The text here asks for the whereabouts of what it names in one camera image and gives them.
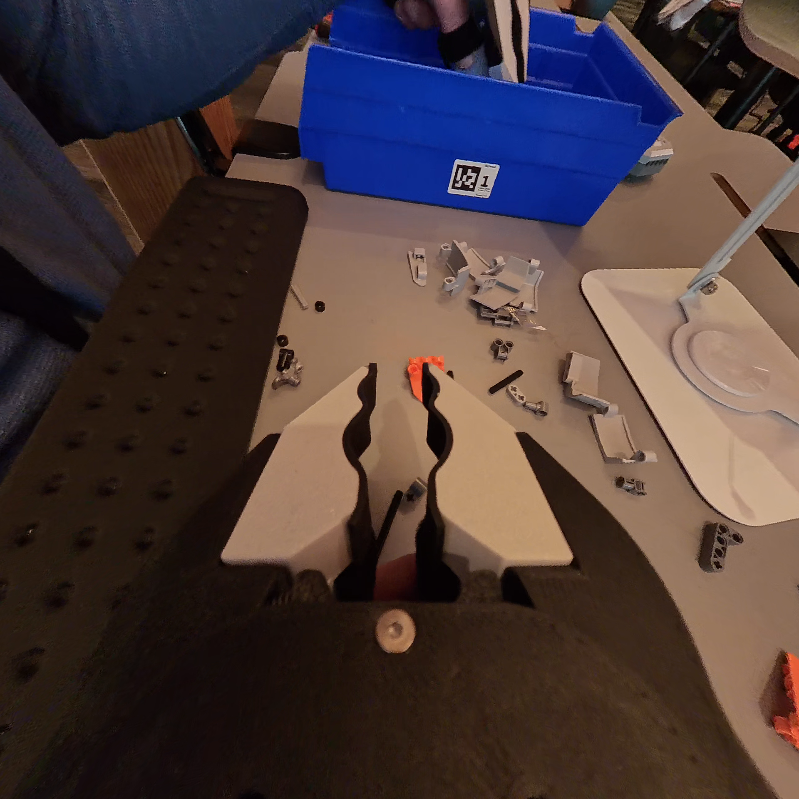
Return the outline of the orange wedge plate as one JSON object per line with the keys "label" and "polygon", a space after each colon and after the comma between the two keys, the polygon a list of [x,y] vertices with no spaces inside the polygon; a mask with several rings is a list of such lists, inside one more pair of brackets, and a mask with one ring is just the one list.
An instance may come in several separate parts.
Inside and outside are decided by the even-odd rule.
{"label": "orange wedge plate", "polygon": [[412,389],[412,394],[419,401],[424,401],[423,396],[423,369],[424,365],[429,364],[438,367],[445,372],[444,357],[439,355],[410,357],[407,362],[407,376]]}

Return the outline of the light grey hinged panel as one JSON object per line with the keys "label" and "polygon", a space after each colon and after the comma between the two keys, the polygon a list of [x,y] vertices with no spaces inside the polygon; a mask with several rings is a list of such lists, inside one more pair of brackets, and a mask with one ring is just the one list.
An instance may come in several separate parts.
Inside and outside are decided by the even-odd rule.
{"label": "light grey hinged panel", "polygon": [[477,288],[471,301],[479,306],[497,309],[506,305],[527,305],[538,311],[538,286],[543,278],[539,261],[525,261],[516,256],[505,259],[504,270],[499,274],[497,284],[489,291],[478,294]]}
{"label": "light grey hinged panel", "polygon": [[489,263],[483,261],[481,256],[476,256],[476,261],[470,266],[470,270],[478,294],[494,288],[505,265],[506,262],[502,256],[494,257]]}

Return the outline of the person's left forearm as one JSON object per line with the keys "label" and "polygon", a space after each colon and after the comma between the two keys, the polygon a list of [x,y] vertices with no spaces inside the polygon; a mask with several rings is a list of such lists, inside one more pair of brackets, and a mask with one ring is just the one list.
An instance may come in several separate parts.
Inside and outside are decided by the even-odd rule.
{"label": "person's left forearm", "polygon": [[183,115],[229,94],[342,4],[1,2],[2,132],[67,145]]}

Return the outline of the grey panel with black curve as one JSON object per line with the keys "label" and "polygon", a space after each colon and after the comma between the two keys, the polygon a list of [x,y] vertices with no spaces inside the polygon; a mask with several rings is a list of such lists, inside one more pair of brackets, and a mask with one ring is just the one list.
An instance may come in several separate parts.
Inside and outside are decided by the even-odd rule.
{"label": "grey panel with black curve", "polygon": [[471,266],[468,260],[468,247],[465,242],[452,241],[443,244],[440,254],[445,256],[445,275],[442,291],[450,297],[460,294],[471,276]]}

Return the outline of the grey curved panel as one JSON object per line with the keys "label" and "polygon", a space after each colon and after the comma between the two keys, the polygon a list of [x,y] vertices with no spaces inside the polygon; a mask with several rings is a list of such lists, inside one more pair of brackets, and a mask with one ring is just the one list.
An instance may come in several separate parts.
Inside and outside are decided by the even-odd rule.
{"label": "grey curved panel", "polygon": [[653,451],[644,451],[634,444],[623,414],[589,416],[603,460],[607,464],[651,464],[658,458]]}

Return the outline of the person's blue clothing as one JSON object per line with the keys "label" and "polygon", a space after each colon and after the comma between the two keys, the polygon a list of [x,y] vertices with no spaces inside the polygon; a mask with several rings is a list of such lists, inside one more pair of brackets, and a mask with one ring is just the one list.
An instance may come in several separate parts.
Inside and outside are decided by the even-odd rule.
{"label": "person's blue clothing", "polygon": [[134,251],[63,153],[92,120],[5,64],[1,82],[1,470],[5,478]]}

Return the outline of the grey toy motor block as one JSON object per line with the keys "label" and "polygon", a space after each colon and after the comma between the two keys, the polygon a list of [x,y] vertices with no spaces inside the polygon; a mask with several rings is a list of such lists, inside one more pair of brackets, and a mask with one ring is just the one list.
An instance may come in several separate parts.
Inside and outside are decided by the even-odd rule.
{"label": "grey toy motor block", "polygon": [[659,137],[638,159],[625,176],[626,181],[641,181],[660,173],[674,156],[671,144]]}

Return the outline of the grey block panel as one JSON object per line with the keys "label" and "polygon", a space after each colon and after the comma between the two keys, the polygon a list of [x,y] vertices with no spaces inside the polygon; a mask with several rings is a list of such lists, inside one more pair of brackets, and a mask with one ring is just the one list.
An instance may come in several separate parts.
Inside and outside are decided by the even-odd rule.
{"label": "grey block panel", "polygon": [[612,418],[618,414],[618,405],[598,395],[600,361],[590,356],[571,351],[566,355],[562,384],[564,395],[590,407],[601,415]]}

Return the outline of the dark grey beam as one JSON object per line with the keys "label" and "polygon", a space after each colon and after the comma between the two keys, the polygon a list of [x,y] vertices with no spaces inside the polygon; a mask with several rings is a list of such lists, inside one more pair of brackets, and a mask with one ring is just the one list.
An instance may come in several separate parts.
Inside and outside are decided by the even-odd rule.
{"label": "dark grey beam", "polygon": [[727,550],[743,543],[744,537],[739,531],[727,524],[708,522],[702,529],[698,565],[707,573],[719,573],[724,569]]}

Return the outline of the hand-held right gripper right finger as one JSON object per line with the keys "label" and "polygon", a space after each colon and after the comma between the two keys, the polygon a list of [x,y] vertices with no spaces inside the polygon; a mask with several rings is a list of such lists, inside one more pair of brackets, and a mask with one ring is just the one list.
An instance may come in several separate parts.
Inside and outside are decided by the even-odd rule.
{"label": "hand-held right gripper right finger", "polygon": [[474,572],[558,569],[573,552],[514,427],[436,366],[424,365],[434,455],[417,528],[417,590],[454,601]]}

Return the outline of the person's right hand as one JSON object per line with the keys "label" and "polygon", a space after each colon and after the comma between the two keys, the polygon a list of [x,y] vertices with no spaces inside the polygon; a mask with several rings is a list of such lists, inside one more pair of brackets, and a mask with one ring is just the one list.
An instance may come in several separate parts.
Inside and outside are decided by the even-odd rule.
{"label": "person's right hand", "polygon": [[405,554],[380,563],[375,571],[373,599],[376,602],[411,602],[418,598],[415,554]]}

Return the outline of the wooden cabinet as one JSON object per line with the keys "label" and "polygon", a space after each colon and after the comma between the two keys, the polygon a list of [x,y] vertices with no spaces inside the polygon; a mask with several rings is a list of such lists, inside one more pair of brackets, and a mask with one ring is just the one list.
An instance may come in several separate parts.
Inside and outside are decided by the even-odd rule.
{"label": "wooden cabinet", "polygon": [[139,253],[191,178],[225,174],[238,134],[225,96],[133,133],[76,141],[62,152]]}

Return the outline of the black studded mat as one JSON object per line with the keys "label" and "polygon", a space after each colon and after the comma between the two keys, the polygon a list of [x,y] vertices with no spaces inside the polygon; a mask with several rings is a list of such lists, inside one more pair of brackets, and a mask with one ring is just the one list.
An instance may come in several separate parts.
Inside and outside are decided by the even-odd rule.
{"label": "black studded mat", "polygon": [[2,484],[2,797],[69,713],[115,612],[248,449],[308,218],[196,177]]}

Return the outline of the orange brick with holes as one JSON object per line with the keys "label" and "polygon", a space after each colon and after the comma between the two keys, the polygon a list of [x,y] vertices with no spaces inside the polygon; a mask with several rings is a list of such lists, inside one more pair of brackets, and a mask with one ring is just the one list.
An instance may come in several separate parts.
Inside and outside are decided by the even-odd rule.
{"label": "orange brick with holes", "polygon": [[798,658],[785,652],[779,660],[780,682],[777,709],[772,716],[774,731],[798,750]]}

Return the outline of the dark rounded pad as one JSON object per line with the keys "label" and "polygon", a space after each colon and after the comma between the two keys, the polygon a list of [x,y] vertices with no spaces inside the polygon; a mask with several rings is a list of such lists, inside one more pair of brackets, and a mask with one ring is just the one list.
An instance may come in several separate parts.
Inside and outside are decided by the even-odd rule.
{"label": "dark rounded pad", "polygon": [[294,125],[261,119],[247,120],[232,147],[233,156],[242,154],[289,160],[301,157],[299,130]]}

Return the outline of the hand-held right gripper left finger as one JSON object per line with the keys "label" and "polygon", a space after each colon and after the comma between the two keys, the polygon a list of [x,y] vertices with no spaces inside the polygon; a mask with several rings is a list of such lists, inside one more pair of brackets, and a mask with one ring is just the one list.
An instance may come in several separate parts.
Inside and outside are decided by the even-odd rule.
{"label": "hand-held right gripper left finger", "polygon": [[221,553],[231,566],[318,571],[339,598],[373,598],[378,540],[361,457],[377,365],[358,368],[280,434]]}

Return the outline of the person's left hand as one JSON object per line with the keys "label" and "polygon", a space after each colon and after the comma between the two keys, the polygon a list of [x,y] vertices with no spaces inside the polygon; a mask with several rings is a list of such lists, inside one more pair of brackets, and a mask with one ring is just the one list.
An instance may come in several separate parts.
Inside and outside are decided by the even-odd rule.
{"label": "person's left hand", "polygon": [[395,1],[393,13],[408,30],[451,33],[470,17],[468,1]]}

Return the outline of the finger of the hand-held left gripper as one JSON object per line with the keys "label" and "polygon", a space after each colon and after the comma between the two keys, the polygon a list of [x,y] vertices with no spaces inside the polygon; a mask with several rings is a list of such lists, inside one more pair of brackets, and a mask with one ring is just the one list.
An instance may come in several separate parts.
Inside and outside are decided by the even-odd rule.
{"label": "finger of the hand-held left gripper", "polygon": [[528,50],[530,46],[530,3],[513,1],[513,55],[516,79],[526,83]]}
{"label": "finger of the hand-held left gripper", "polygon": [[514,49],[510,1],[486,1],[486,59],[494,79],[514,79]]}

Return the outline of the blue storage bin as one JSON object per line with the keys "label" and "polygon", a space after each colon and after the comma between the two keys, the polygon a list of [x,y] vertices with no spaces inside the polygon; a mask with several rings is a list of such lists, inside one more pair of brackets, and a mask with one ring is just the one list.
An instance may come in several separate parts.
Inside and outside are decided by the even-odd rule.
{"label": "blue storage bin", "polygon": [[308,50],[301,155],[332,190],[585,225],[682,111],[608,24],[530,23],[519,85],[446,69],[383,2],[339,6]]}

